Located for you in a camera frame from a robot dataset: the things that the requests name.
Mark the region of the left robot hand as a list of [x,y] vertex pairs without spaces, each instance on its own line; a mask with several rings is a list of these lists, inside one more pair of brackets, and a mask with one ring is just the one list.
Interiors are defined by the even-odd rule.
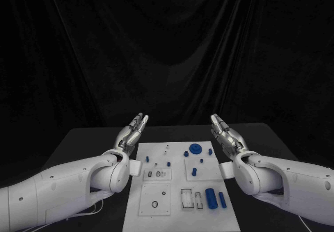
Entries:
[[125,152],[128,156],[131,155],[135,144],[140,140],[147,121],[148,115],[143,116],[143,113],[138,113],[117,135],[114,149]]

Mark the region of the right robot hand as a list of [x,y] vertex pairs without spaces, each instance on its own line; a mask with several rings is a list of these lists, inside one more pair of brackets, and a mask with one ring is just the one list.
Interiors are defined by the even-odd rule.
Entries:
[[223,152],[230,160],[239,153],[249,150],[245,139],[238,131],[229,127],[218,114],[210,116],[212,121],[212,135],[222,146]]

